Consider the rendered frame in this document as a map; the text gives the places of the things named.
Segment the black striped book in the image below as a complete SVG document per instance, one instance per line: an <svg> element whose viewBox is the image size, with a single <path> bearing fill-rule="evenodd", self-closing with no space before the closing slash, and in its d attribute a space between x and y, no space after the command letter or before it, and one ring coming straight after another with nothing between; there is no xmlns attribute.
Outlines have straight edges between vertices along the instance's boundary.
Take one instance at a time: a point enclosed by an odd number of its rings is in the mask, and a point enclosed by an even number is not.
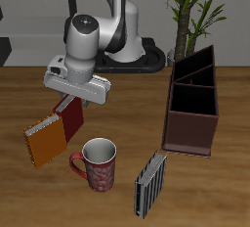
<svg viewBox="0 0 250 227"><path fill-rule="evenodd" d="M164 184L166 156L155 152L135 181L134 213L145 218Z"/></svg>

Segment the red book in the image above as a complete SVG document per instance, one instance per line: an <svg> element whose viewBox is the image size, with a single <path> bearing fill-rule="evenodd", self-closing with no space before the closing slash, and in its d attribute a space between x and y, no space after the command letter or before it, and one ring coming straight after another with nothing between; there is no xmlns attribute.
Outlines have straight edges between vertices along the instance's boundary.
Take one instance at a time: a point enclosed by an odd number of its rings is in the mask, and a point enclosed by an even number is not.
<svg viewBox="0 0 250 227"><path fill-rule="evenodd" d="M53 112L62 118L65 140L69 142L84 123L81 99L66 95L53 108Z"/></svg>

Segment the dark brown desk caddy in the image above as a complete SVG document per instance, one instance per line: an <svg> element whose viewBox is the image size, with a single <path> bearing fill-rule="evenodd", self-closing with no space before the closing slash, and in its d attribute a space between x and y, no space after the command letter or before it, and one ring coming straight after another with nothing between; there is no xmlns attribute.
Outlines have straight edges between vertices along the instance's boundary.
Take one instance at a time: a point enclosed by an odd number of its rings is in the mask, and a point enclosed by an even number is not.
<svg viewBox="0 0 250 227"><path fill-rule="evenodd" d="M214 46L174 63L161 151L211 157L219 120Z"/></svg>

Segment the red patterned mug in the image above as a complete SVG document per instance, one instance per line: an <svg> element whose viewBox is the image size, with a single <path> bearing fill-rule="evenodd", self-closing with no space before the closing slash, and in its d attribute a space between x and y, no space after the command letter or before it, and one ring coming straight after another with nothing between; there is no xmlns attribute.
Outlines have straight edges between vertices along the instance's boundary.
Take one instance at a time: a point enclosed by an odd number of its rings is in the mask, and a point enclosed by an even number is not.
<svg viewBox="0 0 250 227"><path fill-rule="evenodd" d="M106 192L114 183L116 146L108 139L95 138L89 140L81 153L74 153L69 158L72 170L85 178L90 188L95 192ZM74 164L75 159L85 163L83 171Z"/></svg>

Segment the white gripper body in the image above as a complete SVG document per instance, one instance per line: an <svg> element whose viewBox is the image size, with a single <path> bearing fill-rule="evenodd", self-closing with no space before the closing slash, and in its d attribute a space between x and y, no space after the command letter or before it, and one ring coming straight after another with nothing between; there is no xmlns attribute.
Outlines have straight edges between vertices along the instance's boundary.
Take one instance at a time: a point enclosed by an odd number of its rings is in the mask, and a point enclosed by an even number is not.
<svg viewBox="0 0 250 227"><path fill-rule="evenodd" d="M111 83L106 78L98 75L93 75L93 78L85 84L75 84L48 71L44 75L44 85L99 105L106 102L111 87Z"/></svg>

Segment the green pot plant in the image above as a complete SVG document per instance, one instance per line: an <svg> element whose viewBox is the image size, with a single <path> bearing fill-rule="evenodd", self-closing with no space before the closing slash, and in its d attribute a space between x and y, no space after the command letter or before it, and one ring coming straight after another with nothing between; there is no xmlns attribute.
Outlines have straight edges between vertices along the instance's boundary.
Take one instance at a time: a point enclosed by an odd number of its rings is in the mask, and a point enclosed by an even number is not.
<svg viewBox="0 0 250 227"><path fill-rule="evenodd" d="M178 24L174 49L175 62L194 53L197 38L209 35L207 28L210 25L226 19L220 17L224 4L209 14L213 1L200 3L200 0L167 0L166 5L173 11L173 20Z"/></svg>

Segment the orange book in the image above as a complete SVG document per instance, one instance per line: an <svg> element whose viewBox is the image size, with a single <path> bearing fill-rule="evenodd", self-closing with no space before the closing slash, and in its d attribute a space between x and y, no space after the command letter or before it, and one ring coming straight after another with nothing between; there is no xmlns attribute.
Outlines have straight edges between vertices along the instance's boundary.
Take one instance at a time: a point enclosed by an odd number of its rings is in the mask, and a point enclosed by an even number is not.
<svg viewBox="0 0 250 227"><path fill-rule="evenodd" d="M67 150L63 119L56 113L25 128L22 133L31 162L36 168Z"/></svg>

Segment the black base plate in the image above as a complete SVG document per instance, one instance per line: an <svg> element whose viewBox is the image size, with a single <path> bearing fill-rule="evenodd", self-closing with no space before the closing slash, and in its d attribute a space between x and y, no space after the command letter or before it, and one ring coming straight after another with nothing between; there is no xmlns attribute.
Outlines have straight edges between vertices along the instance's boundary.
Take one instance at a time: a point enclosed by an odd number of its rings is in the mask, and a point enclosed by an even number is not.
<svg viewBox="0 0 250 227"><path fill-rule="evenodd" d="M99 50L95 57L96 73L154 73L165 67L165 54L155 46L155 42L150 37L142 38L143 47L146 53L131 63L119 63L111 59Z"/></svg>

